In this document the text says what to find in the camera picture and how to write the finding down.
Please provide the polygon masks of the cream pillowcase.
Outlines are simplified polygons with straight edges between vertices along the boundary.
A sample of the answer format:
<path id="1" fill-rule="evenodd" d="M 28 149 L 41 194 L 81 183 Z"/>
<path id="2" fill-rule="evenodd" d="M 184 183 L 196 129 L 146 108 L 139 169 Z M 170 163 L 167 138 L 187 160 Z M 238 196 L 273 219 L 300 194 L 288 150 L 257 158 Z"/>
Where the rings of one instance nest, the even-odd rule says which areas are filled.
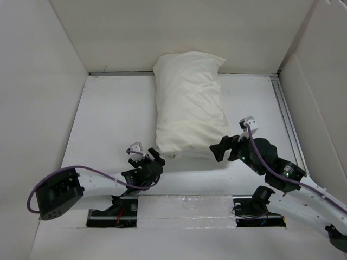
<path id="1" fill-rule="evenodd" d="M 218 70 L 224 58 L 187 52 L 162 55 L 156 80 L 156 146 L 167 159 L 213 158 L 209 149 L 229 132 Z"/>

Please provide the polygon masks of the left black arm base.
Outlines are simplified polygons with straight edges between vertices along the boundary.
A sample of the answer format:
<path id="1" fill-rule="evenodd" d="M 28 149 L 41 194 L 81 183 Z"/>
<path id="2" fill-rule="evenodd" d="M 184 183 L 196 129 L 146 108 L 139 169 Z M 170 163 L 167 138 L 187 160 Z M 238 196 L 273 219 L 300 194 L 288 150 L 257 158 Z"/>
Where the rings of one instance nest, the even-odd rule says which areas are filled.
<path id="1" fill-rule="evenodd" d="M 88 228 L 136 228 L 138 196 L 112 196 L 112 205 L 105 211 L 89 210 Z"/>

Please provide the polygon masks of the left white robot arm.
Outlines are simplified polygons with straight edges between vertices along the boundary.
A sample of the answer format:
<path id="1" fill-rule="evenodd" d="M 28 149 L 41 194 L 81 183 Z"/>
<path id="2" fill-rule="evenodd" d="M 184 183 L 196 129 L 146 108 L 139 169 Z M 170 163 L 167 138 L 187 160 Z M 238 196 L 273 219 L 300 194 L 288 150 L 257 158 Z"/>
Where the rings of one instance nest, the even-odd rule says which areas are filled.
<path id="1" fill-rule="evenodd" d="M 44 177 L 32 190 L 27 202 L 36 197 L 41 220 L 53 220 L 70 210 L 91 209 L 119 215 L 124 197 L 135 197 L 154 187 L 163 173 L 165 160 L 154 148 L 145 153 L 129 148 L 132 169 L 121 172 L 121 179 L 96 169 L 74 165 Z"/>

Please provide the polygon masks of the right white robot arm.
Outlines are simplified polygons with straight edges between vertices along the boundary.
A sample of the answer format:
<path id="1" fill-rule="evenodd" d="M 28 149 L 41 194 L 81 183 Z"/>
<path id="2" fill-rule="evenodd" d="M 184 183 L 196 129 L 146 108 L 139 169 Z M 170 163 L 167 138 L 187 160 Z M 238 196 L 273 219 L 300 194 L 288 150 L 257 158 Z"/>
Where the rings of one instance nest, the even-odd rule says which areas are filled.
<path id="1" fill-rule="evenodd" d="M 267 183 L 246 202 L 235 202 L 233 211 L 240 221 L 264 225 L 270 215 L 290 217 L 346 252 L 346 205 L 319 187 L 300 167 L 278 157 L 277 148 L 268 140 L 224 136 L 209 148 L 218 162 L 230 151 L 228 161 L 241 161 Z"/>

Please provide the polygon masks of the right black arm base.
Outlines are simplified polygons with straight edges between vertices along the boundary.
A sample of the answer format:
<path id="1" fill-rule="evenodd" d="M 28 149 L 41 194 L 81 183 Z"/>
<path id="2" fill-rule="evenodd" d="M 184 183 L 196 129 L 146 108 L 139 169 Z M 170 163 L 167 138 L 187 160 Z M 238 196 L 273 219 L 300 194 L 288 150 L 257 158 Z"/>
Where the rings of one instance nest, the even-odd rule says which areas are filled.
<path id="1" fill-rule="evenodd" d="M 285 228 L 284 216 L 269 212 L 269 199 L 275 192 L 259 186 L 252 195 L 233 196 L 231 213 L 237 228 Z"/>

